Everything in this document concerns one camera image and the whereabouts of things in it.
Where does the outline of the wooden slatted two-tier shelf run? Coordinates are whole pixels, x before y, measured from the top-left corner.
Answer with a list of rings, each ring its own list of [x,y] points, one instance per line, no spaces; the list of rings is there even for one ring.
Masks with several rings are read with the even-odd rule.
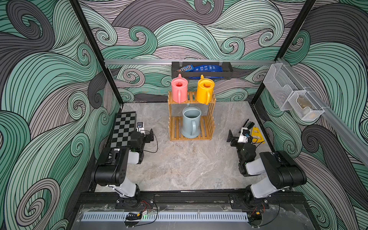
[[[187,93],[187,100],[182,103],[186,106],[188,105],[199,105],[199,102],[196,99],[196,92],[188,92]],[[200,125],[199,130],[200,134],[199,136],[195,137],[194,140],[211,140],[213,137],[213,133],[215,130],[215,121],[213,117],[214,108],[216,104],[216,98],[213,94],[211,96],[210,103],[208,105],[208,111],[207,114],[202,114],[200,118]],[[189,138],[184,137],[181,134],[181,127],[183,124],[183,113],[180,114],[177,113],[177,116],[172,113],[172,106],[173,105],[179,105],[179,103],[175,102],[173,100],[173,93],[168,93],[168,108],[169,108],[169,138],[170,141],[184,141],[189,140]]]

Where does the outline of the small pink watering can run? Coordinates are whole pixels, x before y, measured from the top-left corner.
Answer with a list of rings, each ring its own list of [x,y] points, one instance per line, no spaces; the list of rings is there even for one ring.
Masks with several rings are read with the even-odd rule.
[[[181,74],[171,82],[172,99],[176,103],[183,103],[187,100],[188,81]]]

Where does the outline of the large pale blue watering can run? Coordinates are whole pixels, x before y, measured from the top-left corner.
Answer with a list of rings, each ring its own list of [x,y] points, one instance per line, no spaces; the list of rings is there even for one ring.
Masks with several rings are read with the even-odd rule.
[[[200,134],[200,119],[202,112],[197,106],[187,106],[182,111],[183,122],[181,134],[189,139],[196,138]]]

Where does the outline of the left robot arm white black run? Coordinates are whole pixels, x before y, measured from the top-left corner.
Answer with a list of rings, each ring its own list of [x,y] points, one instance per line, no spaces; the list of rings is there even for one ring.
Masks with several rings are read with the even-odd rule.
[[[129,164],[141,164],[146,143],[154,141],[153,130],[133,131],[132,144],[103,149],[92,172],[92,181],[114,190],[122,198],[133,198],[140,193],[139,186],[127,178]]]

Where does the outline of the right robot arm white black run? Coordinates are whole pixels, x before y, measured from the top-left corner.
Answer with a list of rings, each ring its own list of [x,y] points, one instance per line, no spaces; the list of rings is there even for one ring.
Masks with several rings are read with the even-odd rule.
[[[227,142],[236,148],[238,169],[244,177],[265,174],[261,181],[246,188],[245,200],[262,199],[278,191],[307,183],[304,170],[285,152],[256,153],[248,128],[242,128],[238,137],[229,130]]]

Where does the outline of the small yellow watering can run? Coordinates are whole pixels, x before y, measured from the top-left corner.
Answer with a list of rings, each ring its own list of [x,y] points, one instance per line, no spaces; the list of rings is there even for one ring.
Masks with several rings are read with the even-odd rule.
[[[215,82],[209,78],[204,78],[204,75],[201,77],[197,83],[196,100],[201,104],[208,105],[212,99]]]

